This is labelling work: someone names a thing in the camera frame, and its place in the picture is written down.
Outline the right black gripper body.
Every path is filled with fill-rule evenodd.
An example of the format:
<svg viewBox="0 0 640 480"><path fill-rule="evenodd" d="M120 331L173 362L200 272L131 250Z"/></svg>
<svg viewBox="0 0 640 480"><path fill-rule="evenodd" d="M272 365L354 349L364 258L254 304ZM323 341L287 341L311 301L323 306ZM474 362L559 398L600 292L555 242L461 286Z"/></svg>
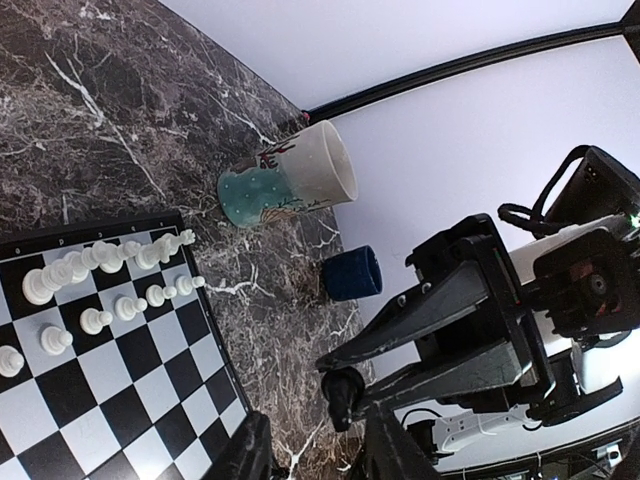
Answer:
<svg viewBox="0 0 640 480"><path fill-rule="evenodd" d="M449 394L436 399L475 413L498 413L516 405L538 404L550 395L555 378L544 353L534 315L498 229L486 214L470 215L424 241L406 257L420 282L437 286L464 260L475 260L488 286L488 298L469 315L416 342L421 358L471 354L498 340L511 342L527 371L512 385Z"/></svg>

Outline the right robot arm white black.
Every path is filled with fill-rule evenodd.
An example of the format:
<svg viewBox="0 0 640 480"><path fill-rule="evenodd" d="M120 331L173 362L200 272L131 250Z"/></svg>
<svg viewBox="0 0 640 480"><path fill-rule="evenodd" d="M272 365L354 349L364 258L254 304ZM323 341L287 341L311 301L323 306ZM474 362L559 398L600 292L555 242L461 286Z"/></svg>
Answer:
<svg viewBox="0 0 640 480"><path fill-rule="evenodd" d="M639 326L639 180L603 149L580 145L555 174L556 199L471 215L406 258L417 283L353 339L320 357L321 390L343 432L376 407L424 400L477 414L526 405L542 420L565 391L540 321L580 350ZM508 251L497 220L532 234Z"/></svg>

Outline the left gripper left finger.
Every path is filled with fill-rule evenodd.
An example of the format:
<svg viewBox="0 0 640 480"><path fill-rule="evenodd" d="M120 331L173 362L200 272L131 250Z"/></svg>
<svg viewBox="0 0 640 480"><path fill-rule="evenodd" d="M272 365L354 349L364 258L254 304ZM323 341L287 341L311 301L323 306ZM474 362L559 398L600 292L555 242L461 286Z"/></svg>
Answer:
<svg viewBox="0 0 640 480"><path fill-rule="evenodd" d="M209 478L267 480L271 476L271 423L268 416L250 412L209 469Z"/></svg>

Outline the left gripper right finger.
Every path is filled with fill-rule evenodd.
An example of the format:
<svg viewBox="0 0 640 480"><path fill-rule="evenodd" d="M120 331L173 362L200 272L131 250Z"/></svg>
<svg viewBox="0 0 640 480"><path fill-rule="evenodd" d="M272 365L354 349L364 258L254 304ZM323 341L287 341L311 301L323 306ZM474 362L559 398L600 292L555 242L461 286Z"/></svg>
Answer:
<svg viewBox="0 0 640 480"><path fill-rule="evenodd" d="M366 415L364 472L375 480L441 479L395 414L373 406Z"/></svg>

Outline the black chess pawn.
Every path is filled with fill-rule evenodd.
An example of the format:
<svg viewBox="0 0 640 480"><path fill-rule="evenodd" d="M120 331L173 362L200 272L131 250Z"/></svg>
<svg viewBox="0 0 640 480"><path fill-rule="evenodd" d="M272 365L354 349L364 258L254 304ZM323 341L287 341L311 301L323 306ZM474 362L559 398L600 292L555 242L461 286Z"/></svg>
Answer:
<svg viewBox="0 0 640 480"><path fill-rule="evenodd" d="M321 381L321 390L328 402L328 414L336 432L348 431L365 390L362 375L354 367L328 371Z"/></svg>

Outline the black white chessboard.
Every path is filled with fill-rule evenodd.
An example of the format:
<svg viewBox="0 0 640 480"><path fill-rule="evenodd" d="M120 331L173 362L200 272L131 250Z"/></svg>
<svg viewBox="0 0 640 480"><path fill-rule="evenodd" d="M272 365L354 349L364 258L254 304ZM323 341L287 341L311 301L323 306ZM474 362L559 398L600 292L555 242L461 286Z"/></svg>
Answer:
<svg viewBox="0 0 640 480"><path fill-rule="evenodd" d="M1 241L1 341L25 360L1 381L1 475L5 479L201 479L222 459L246 417L246 397L206 295L149 307L89 335L87 309L197 274L181 248L149 270L127 260L93 270L43 305L24 276L102 240L150 243L184 227L176 212L43 229Z"/></svg>

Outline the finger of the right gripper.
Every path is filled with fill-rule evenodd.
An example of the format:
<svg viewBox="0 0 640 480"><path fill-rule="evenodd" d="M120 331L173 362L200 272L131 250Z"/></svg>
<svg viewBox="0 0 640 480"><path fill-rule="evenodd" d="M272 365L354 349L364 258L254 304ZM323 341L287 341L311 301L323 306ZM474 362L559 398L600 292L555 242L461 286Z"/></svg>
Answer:
<svg viewBox="0 0 640 480"><path fill-rule="evenodd" d="M355 365L454 325L494 300L499 282L499 260L464 260L440 284L418 284L393 297L355 337L318 358L315 368Z"/></svg>
<svg viewBox="0 0 640 480"><path fill-rule="evenodd" d="M409 364L368 387L359 406L402 408L424 400L510 386L522 374L514 347L492 344L438 364Z"/></svg>

